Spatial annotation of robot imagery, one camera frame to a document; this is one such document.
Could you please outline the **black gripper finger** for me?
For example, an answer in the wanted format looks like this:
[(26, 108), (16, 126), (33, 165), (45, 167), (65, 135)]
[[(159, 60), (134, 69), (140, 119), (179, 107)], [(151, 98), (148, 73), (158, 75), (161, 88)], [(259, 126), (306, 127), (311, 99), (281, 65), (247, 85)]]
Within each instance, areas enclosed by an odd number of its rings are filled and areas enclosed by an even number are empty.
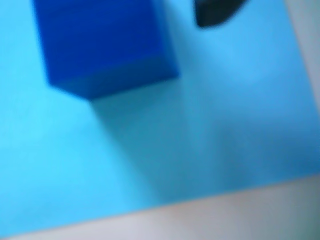
[(234, 17), (247, 0), (195, 0), (195, 22), (200, 28), (216, 27)]

